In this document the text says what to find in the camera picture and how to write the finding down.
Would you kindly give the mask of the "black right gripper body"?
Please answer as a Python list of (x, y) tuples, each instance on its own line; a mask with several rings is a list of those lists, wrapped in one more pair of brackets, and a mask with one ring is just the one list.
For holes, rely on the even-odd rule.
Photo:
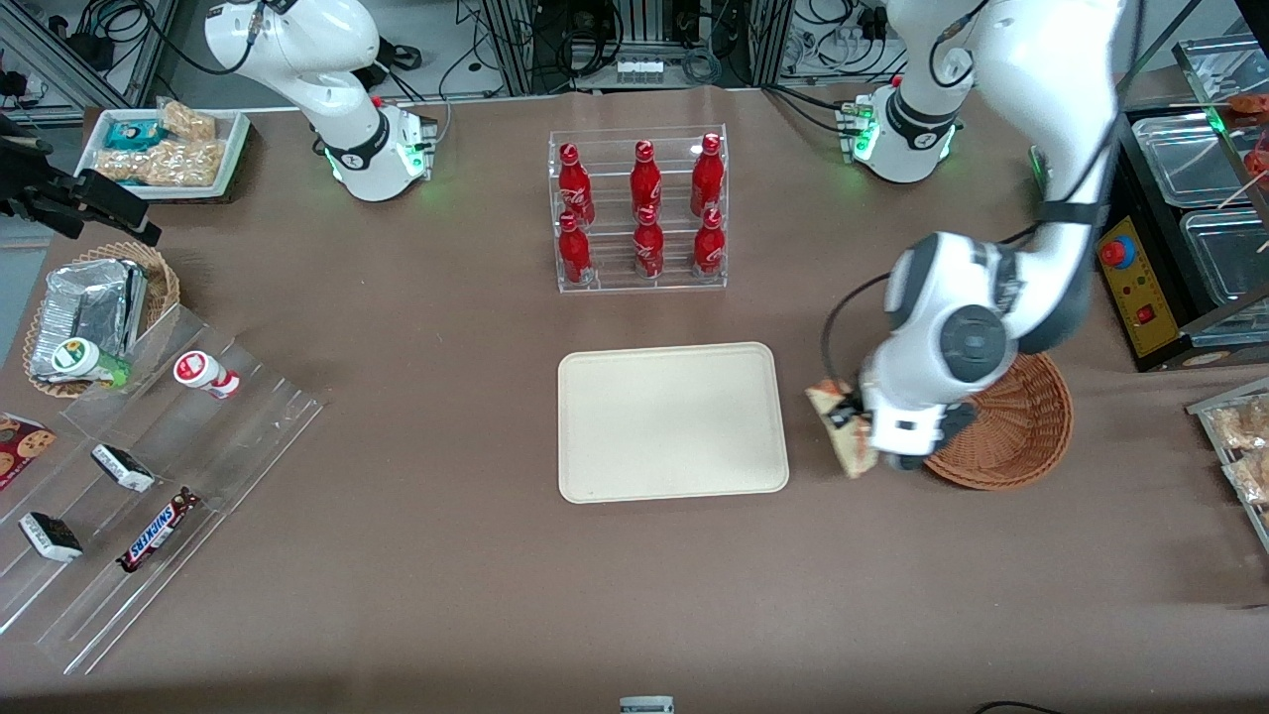
[(51, 166), (53, 152), (44, 140), (1, 140), (1, 213), (77, 238), (91, 216), (69, 191), (75, 180)]

